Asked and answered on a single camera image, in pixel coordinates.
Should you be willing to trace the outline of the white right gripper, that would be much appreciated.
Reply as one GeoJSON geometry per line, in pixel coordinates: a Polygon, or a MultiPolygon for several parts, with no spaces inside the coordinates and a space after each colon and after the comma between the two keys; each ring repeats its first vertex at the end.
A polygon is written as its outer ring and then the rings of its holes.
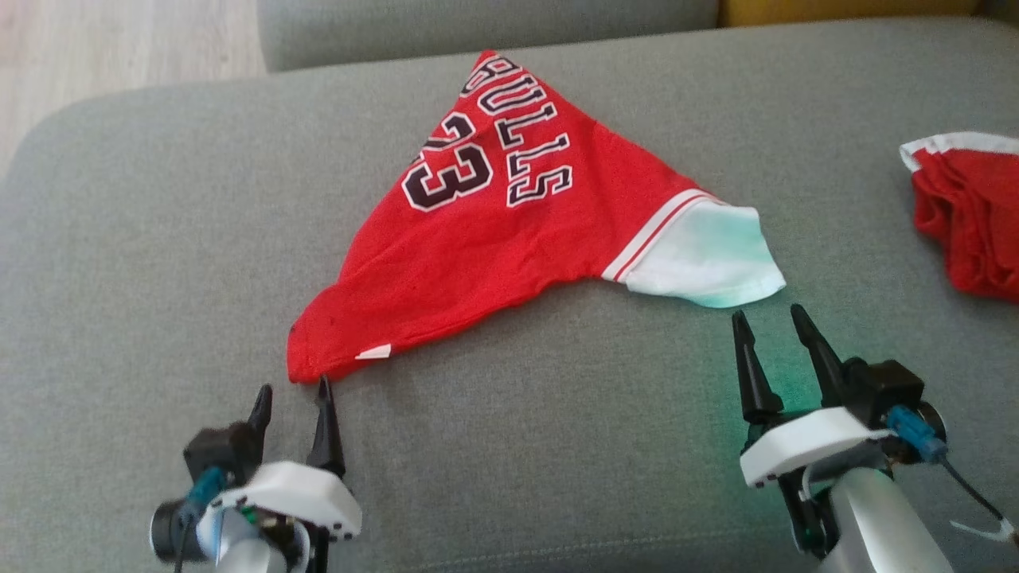
{"type": "MultiPolygon", "coordinates": [[[[798,550],[825,558],[840,537],[829,501],[833,489],[815,496],[811,486],[819,481],[834,483],[856,469],[874,470],[880,478],[891,478],[879,442],[887,433],[869,429],[841,407],[843,362],[802,305],[792,304],[790,312],[818,378],[822,409],[777,427],[751,428],[740,468],[749,487],[777,485],[798,550]]],[[[769,385],[743,310],[732,313],[732,334],[743,420],[748,424],[774,421],[785,404],[769,385]]]]}

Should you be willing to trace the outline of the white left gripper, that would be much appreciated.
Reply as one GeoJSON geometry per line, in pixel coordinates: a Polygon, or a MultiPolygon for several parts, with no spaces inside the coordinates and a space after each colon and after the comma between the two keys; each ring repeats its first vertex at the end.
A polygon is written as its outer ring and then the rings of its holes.
{"type": "MultiPolygon", "coordinates": [[[[315,403],[308,466],[264,464],[245,485],[209,504],[209,559],[216,572],[327,572],[332,545],[361,533],[361,507],[341,479],[346,462],[325,375],[315,403]]],[[[264,438],[272,405],[273,388],[263,384],[245,421],[251,436],[264,438]]]]}

